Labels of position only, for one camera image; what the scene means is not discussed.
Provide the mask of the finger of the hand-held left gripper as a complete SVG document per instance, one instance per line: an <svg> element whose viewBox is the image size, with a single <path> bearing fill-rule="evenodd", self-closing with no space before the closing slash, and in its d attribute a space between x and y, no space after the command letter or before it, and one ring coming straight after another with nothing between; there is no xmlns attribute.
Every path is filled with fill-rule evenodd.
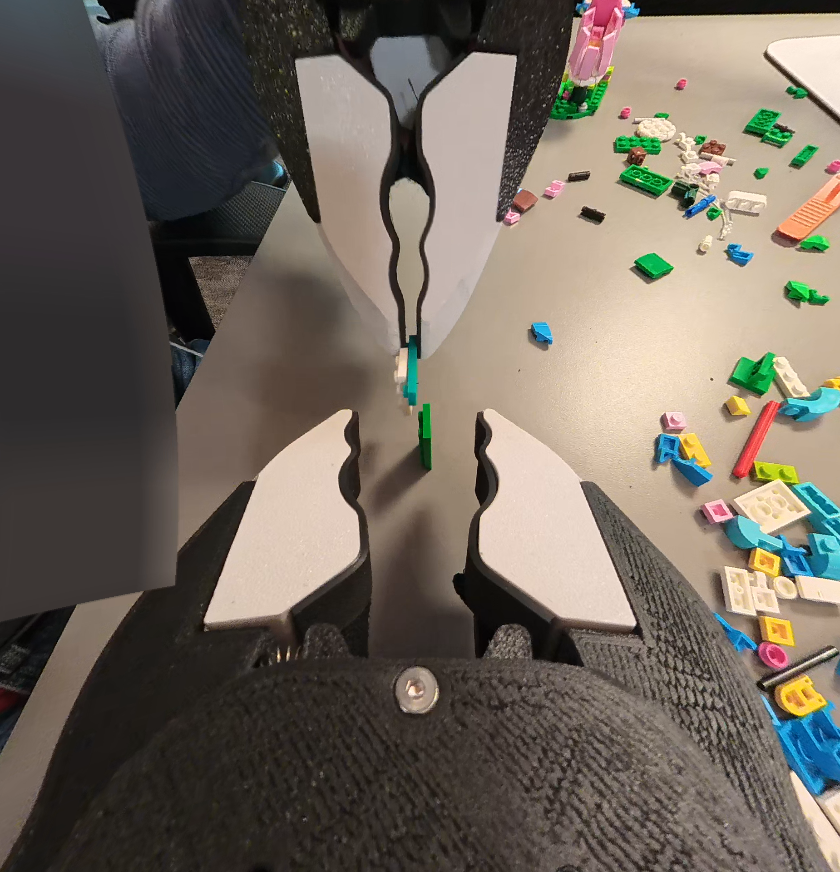
<svg viewBox="0 0 840 872"><path fill-rule="evenodd" d="M463 314L499 235L499 192L516 57L474 51L418 105L418 155L430 186L417 307L419 356L431 357Z"/></svg>
<svg viewBox="0 0 840 872"><path fill-rule="evenodd" d="M321 240L360 318L379 343L404 342L395 282L398 245L384 205L395 169L389 94L344 57L297 59Z"/></svg>

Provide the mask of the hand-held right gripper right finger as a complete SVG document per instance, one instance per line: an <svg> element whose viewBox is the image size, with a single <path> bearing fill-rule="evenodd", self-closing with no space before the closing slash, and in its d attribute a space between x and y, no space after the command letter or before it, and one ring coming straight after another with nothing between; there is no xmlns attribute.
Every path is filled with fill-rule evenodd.
<svg viewBox="0 0 840 872"><path fill-rule="evenodd" d="M491 408L476 420L479 502L465 601L488 624L630 633L637 621L581 478Z"/></svg>

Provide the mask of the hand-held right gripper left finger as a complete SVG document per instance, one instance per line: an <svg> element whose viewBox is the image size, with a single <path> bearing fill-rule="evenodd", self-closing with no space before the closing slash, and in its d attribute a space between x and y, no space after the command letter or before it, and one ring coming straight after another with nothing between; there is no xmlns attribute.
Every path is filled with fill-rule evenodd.
<svg viewBox="0 0 840 872"><path fill-rule="evenodd" d="M207 630L341 629L371 604L359 419L335 412L263 467L204 618Z"/></svg>

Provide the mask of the teal lego plate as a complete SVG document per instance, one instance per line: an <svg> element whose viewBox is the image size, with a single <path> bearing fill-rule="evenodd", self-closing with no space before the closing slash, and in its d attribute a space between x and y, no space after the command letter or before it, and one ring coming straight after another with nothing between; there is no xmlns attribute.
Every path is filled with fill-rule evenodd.
<svg viewBox="0 0 840 872"><path fill-rule="evenodd" d="M414 412L418 398L419 340L410 335L395 355L394 383L396 398L405 414Z"/></svg>

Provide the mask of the white desk pad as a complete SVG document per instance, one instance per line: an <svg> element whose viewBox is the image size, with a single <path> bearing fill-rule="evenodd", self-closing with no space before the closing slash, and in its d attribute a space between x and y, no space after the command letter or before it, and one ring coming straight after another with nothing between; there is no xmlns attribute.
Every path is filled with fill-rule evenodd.
<svg viewBox="0 0 840 872"><path fill-rule="evenodd" d="M765 56L840 121L840 35L777 40Z"/></svg>

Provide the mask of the grey mesh office chair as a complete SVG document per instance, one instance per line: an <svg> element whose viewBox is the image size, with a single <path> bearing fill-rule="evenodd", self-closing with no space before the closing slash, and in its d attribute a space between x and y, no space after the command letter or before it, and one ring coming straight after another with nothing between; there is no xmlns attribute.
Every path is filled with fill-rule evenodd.
<svg viewBox="0 0 840 872"><path fill-rule="evenodd" d="M148 223L176 341L212 339L289 187L253 181L206 213Z"/></svg>

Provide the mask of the pink flower brick model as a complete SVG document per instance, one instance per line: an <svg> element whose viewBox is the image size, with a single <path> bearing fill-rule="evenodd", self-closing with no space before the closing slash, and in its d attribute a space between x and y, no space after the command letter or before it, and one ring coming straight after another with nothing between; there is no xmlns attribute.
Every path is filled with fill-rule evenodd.
<svg viewBox="0 0 840 872"><path fill-rule="evenodd" d="M575 11L576 36L550 112L552 120L583 119L596 113L609 86L623 25L640 12L628 1L579 2Z"/></svg>

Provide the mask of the green studded plate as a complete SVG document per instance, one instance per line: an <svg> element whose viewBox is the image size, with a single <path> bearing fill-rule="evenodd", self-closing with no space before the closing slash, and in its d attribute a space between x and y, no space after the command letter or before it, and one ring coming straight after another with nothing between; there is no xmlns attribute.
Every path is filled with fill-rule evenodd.
<svg viewBox="0 0 840 872"><path fill-rule="evenodd" d="M644 166L629 165L621 172L619 181L655 198L670 190L675 180Z"/></svg>

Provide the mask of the person's jeans leg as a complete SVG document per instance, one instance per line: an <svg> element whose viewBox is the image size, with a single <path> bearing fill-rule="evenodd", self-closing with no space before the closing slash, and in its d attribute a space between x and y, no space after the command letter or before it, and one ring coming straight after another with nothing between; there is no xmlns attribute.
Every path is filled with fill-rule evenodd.
<svg viewBox="0 0 840 872"><path fill-rule="evenodd" d="M208 351L210 341L195 339L189 343L181 343L170 340L169 343L172 355L174 402L175 406L178 406Z"/></svg>

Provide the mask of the pile of colourful toy bricks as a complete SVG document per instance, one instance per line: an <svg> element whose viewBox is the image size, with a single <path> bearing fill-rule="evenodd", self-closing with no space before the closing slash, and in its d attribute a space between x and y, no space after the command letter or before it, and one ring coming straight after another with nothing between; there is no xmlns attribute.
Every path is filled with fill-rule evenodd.
<svg viewBox="0 0 840 872"><path fill-rule="evenodd" d="M775 421L816 423L840 408L840 377L809 391L789 360L772 352L757 360L740 358L730 382L758 398L777 383L783 397L776 401L783 406ZM763 665L763 678L816 651L795 655L786 604L840 609L840 506L814 483L801 481L793 466L761 461L759 454L748 476L735 480L753 487L728 500L706 502L699 512L746 558L745 566L722 567L722 605L730 616L755 619L757 630L745 633L721 615L716 619L736 651L751 652ZM840 649L834 643L818 649L828 645ZM826 665L840 679L839 656L769 692L757 689L783 748L796 799L825 862L840 870L840 725L834 703L814 679Z"/></svg>

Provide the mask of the red rod piece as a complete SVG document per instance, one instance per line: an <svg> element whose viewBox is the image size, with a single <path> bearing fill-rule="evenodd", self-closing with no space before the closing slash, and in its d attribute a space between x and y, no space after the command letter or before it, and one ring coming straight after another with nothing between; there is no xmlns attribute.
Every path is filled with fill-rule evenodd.
<svg viewBox="0 0 840 872"><path fill-rule="evenodd" d="M775 400L771 400L764 405L762 411L756 418L756 422L753 425L748 440L745 442L741 453L732 468L731 476L733 478L741 480L746 478L751 472L753 464L757 460L758 454L782 406L783 403L781 401Z"/></svg>

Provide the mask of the black rod piece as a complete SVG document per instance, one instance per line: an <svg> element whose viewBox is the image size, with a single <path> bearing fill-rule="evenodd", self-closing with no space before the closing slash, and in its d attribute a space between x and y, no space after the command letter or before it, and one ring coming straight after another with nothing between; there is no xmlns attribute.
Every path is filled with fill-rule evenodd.
<svg viewBox="0 0 840 872"><path fill-rule="evenodd" d="M828 645L812 652L810 655L796 660L783 669L774 671L756 682L756 686L762 692L769 692L783 684L798 679L810 670L828 663L840 656L840 649L834 645Z"/></svg>

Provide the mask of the green stacked bricks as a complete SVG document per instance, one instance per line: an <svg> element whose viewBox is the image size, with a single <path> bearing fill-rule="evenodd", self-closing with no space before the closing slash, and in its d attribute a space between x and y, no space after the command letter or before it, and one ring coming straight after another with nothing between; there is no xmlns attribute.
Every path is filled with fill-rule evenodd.
<svg viewBox="0 0 840 872"><path fill-rule="evenodd" d="M759 109L744 126L743 132L758 138L761 142L776 148L786 146L795 135L795 131L780 120L781 113L769 108Z"/></svg>

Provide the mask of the orange brick separator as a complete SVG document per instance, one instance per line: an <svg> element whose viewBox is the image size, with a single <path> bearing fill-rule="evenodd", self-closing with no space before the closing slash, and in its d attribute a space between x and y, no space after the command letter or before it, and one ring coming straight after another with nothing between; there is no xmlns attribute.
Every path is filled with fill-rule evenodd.
<svg viewBox="0 0 840 872"><path fill-rule="evenodd" d="M805 204L784 220L776 234L802 242L840 208L840 173L835 174Z"/></svg>

